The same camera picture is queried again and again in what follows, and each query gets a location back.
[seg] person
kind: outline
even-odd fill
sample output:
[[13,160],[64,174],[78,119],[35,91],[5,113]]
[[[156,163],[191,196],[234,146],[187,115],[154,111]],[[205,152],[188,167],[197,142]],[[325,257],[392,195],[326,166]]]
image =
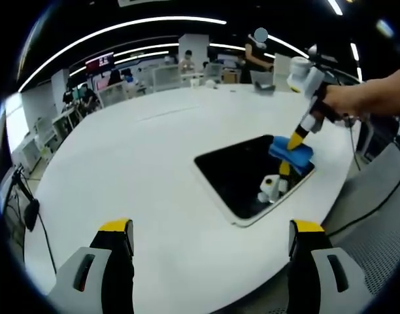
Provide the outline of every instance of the person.
[[84,94],[82,101],[84,102],[84,110],[86,114],[96,111],[99,106],[97,95],[91,88],[88,88],[88,84],[83,84],[81,90]]
[[74,96],[72,94],[72,84],[71,84],[70,80],[68,80],[65,89],[66,89],[66,91],[65,91],[65,93],[63,93],[62,102],[65,103],[65,107],[66,107],[74,101]]
[[121,74],[124,77],[124,79],[126,80],[126,82],[128,82],[128,83],[134,82],[136,84],[135,78],[133,77],[132,71],[130,69],[122,70]]
[[206,71],[206,66],[208,65],[208,62],[207,61],[204,61],[203,62],[203,72],[205,72]]
[[400,69],[386,78],[358,85],[329,85],[324,103],[339,114],[400,116]]
[[245,65],[245,59],[243,58],[243,56],[238,56],[237,61],[235,61],[235,65],[237,67],[237,69],[242,69]]
[[172,65],[174,62],[174,60],[170,56],[165,56],[163,61],[164,61],[165,65]]
[[264,61],[264,53],[267,49],[265,43],[260,43],[249,34],[246,38],[245,43],[245,65],[241,72],[241,84],[251,84],[251,73],[250,71],[271,71],[273,64],[271,62]]
[[120,77],[120,72],[119,70],[113,70],[110,73],[110,78],[108,80],[108,86],[117,84],[119,82],[123,81],[122,78]]
[[194,62],[192,62],[193,52],[191,50],[187,50],[184,59],[180,61],[180,70],[183,73],[188,71],[194,71]]

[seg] white table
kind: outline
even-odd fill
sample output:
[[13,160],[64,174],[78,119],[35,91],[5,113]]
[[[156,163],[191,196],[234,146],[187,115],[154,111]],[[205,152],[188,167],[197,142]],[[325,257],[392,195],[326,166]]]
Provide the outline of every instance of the white table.
[[[221,85],[155,93],[91,114],[66,138],[36,192],[57,267],[106,221],[129,217],[135,313],[209,313],[252,292],[288,262],[289,221],[327,216],[353,158],[350,131],[327,122],[310,134],[315,173],[247,228],[228,223],[193,159],[266,133],[290,136],[307,105],[300,94]],[[49,292],[55,276],[39,220],[25,235],[25,266]]]
[[57,116],[55,119],[52,120],[52,124],[55,124],[57,121],[61,120],[62,118],[67,117],[69,125],[71,126],[71,130],[73,130],[74,125],[71,121],[71,114],[75,111],[75,108],[70,108],[66,110],[65,112],[61,113],[59,116]]
[[205,76],[204,73],[185,73],[185,74],[181,74],[181,78],[182,79],[192,79],[193,77],[197,78],[197,77],[203,77]]

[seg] black cable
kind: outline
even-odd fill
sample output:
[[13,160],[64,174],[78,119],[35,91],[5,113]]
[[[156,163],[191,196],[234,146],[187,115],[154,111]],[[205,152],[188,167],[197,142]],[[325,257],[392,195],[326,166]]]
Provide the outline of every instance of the black cable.
[[328,234],[328,237],[332,237],[335,236],[336,234],[339,234],[340,232],[344,231],[345,229],[351,227],[353,224],[356,224],[359,221],[362,221],[363,219],[366,219],[367,217],[371,216],[372,214],[374,214],[375,212],[377,212],[380,208],[382,208],[382,206],[391,198],[391,196],[393,195],[393,193],[397,190],[397,188],[399,188],[400,186],[400,180],[399,182],[396,184],[396,186],[393,188],[393,190],[389,193],[389,195],[386,196],[386,198],[373,210],[369,211],[367,214],[354,219],[353,221],[350,221],[348,224],[346,224],[345,226],[342,226],[341,228],[339,228],[338,230],[335,230],[334,232],[331,232],[330,234]]
[[354,161],[356,162],[358,171],[361,171],[361,167],[359,166],[358,161],[357,161],[356,148],[354,147],[354,138],[352,137],[352,127],[351,127],[351,119],[350,119],[350,117],[348,117],[348,123],[350,124],[351,146],[352,146],[352,153],[354,154]]
[[56,271],[56,266],[55,266],[55,260],[54,260],[53,254],[52,254],[52,249],[50,248],[48,233],[46,232],[46,228],[44,227],[44,223],[43,223],[41,214],[40,214],[40,213],[37,213],[37,216],[39,216],[39,219],[41,220],[41,224],[42,224],[43,232],[44,232],[44,237],[46,238],[46,244],[48,245],[50,260],[51,260],[51,262],[52,262],[52,266],[53,266],[54,272],[55,272],[55,274],[56,274],[57,271]]
[[24,178],[25,185],[27,186],[27,189],[29,190],[30,195],[33,195],[33,193],[31,192],[29,183],[28,183],[28,181],[27,181],[27,178],[25,177],[25,175],[24,175],[22,172],[20,172],[20,175]]
[[[25,177],[25,175],[24,175],[22,172],[20,172],[20,175],[22,175],[23,178],[25,179],[25,184],[26,184],[26,186],[27,186],[27,189],[29,190],[29,193],[30,193],[31,195],[33,195],[33,193],[31,193],[30,186],[29,186],[29,184],[27,183],[27,178]],[[46,239],[46,244],[48,245],[48,250],[49,250],[49,255],[50,255],[50,261],[52,262],[52,267],[53,267],[54,272],[55,272],[55,274],[56,274],[57,271],[56,271],[56,266],[55,266],[55,260],[54,260],[54,255],[52,254],[52,248],[50,247],[50,244],[49,244],[48,232],[46,231],[46,227],[44,226],[43,219],[42,219],[41,214],[40,214],[39,212],[37,213],[37,216],[39,217],[39,219],[40,219],[40,221],[41,221],[41,224],[42,224],[42,227],[43,227],[44,237],[45,237],[45,239]]]
[[21,213],[21,211],[20,211],[20,197],[19,197],[17,191],[16,191],[16,196],[15,196],[15,198],[17,199],[17,209],[18,209],[18,214],[19,214],[19,216],[20,216],[20,222],[23,224],[23,221],[21,220],[22,213]]
[[22,222],[22,219],[20,218],[20,217],[21,217],[20,212],[17,213],[16,209],[15,209],[13,206],[9,205],[9,204],[7,204],[7,208],[11,208],[12,211],[14,212],[14,214],[16,215],[17,219],[18,219],[20,222]]

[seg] person standing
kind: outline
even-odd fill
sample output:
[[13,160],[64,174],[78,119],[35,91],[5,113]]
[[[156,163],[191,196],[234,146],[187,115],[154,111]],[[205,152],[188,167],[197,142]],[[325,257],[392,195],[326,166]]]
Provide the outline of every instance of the person standing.
[[184,59],[180,61],[179,67],[182,73],[194,71],[194,62],[192,62],[193,52],[187,50]]
[[242,67],[241,84],[252,83],[250,71],[266,72],[273,70],[273,64],[264,61],[266,49],[265,43],[256,41],[251,34],[248,34],[245,42],[245,64]]

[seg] white chair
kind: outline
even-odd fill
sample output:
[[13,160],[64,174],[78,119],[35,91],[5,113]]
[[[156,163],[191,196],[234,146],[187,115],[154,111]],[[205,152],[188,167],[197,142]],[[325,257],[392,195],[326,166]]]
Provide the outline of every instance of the white chair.
[[181,74],[178,65],[166,65],[152,70],[154,92],[181,87]]
[[119,82],[110,85],[98,91],[98,98],[100,99],[103,108],[109,107],[121,101],[129,99],[127,94],[127,82]]

